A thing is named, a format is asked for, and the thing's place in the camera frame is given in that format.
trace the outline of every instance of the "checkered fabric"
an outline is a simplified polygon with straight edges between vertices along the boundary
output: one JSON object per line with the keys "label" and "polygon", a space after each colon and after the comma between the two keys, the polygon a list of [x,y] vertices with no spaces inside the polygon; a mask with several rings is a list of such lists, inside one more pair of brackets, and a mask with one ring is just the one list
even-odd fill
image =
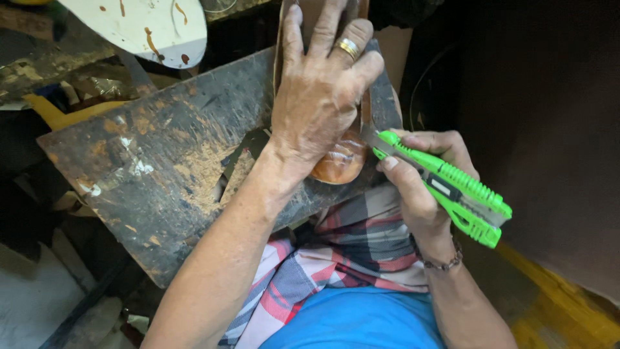
{"label": "checkered fabric", "polygon": [[323,288],[428,292],[399,201],[388,183],[331,207],[318,219],[312,242],[297,250],[288,235],[273,234],[219,347],[258,348]]}

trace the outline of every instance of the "green utility knife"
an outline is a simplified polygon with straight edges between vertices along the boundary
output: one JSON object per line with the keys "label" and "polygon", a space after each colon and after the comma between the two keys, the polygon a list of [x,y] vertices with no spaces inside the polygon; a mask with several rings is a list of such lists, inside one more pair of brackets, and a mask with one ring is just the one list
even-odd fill
{"label": "green utility knife", "polygon": [[500,227],[512,218],[512,209],[499,194],[442,159],[405,147],[394,132],[364,127],[361,137],[380,160],[398,156],[410,163],[454,224],[475,241],[495,248],[502,236]]}

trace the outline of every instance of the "wedding ring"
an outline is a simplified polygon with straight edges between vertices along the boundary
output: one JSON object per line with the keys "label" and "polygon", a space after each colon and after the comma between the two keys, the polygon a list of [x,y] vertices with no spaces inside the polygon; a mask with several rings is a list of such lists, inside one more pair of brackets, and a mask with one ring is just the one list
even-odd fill
{"label": "wedding ring", "polygon": [[360,57],[360,49],[357,47],[357,45],[355,45],[355,42],[352,42],[347,38],[342,38],[338,40],[334,47],[339,47],[345,50],[349,55],[351,55],[353,61],[357,61],[357,58]]}

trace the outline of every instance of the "forearm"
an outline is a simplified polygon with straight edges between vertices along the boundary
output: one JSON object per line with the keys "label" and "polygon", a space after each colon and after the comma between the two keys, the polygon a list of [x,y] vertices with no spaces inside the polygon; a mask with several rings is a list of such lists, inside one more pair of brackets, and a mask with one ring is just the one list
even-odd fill
{"label": "forearm", "polygon": [[[456,253],[449,232],[419,247],[436,265]],[[449,348],[516,348],[510,329],[462,263],[449,271],[426,269],[426,275],[437,325]]]}
{"label": "forearm", "polygon": [[167,290],[143,348],[214,347],[241,309],[275,219],[303,178],[268,144]]}

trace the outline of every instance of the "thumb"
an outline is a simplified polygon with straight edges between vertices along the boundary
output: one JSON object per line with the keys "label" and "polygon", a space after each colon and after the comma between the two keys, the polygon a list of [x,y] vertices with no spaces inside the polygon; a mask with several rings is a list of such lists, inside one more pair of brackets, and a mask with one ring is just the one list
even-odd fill
{"label": "thumb", "polygon": [[420,215],[436,209],[435,198],[430,194],[418,171],[399,158],[387,156],[381,161],[386,177],[401,193],[402,199],[409,208]]}

